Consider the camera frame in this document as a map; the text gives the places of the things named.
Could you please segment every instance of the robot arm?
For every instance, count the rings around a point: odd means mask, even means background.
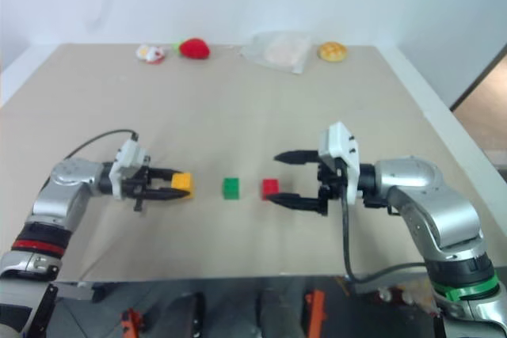
[[[317,199],[280,193],[269,196],[274,203],[327,215],[328,199],[342,198],[347,206],[358,194],[366,207],[398,211],[425,260],[448,337],[477,331],[507,336],[507,292],[486,254],[478,214],[434,164],[419,158],[359,164],[356,140],[341,123],[324,132],[319,151],[290,151],[275,159],[318,163],[321,187]]]
[[[114,162],[63,160],[51,171],[11,251],[0,258],[0,337],[44,336],[58,288],[62,257],[93,196],[176,199],[189,192],[150,187],[151,179],[171,180],[172,169],[149,168],[150,158],[134,139],[118,150]]]

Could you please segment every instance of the table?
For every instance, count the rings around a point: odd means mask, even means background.
[[[189,171],[194,199],[90,201],[59,279],[128,281],[327,275],[345,272],[341,210],[330,216],[262,201],[261,180],[316,195],[316,166],[283,165],[275,154],[316,149],[341,120],[362,162],[414,154],[435,162],[475,205],[496,265],[507,237],[416,102],[374,47],[350,47],[339,64],[312,57],[301,75],[247,62],[236,47],[212,47],[207,61],[169,56],[138,62],[128,44],[60,46],[0,109],[0,250],[9,249],[52,166],[89,137],[118,127],[140,133],[153,166]],[[108,137],[80,156],[111,160],[127,136]],[[224,177],[239,177],[241,199],[224,200]],[[420,260],[401,218],[351,211],[357,273]]]

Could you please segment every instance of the lego brick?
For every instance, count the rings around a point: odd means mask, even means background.
[[[224,178],[222,194],[224,199],[239,199],[239,179],[236,177]]]
[[[278,180],[276,178],[265,178],[262,180],[262,199],[266,200],[269,194],[277,194],[280,192]]]
[[[193,198],[193,177],[191,173],[175,173],[171,180],[171,188],[186,190],[190,194],[185,198]]]

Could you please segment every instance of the transparent plastic bag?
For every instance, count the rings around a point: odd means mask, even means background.
[[[312,49],[305,32],[263,32],[242,48],[241,54],[254,63],[290,73],[301,74]]]

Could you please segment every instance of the strawberry toy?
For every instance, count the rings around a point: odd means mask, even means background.
[[[202,39],[186,40],[174,48],[189,59],[206,59],[209,57],[209,47]]]

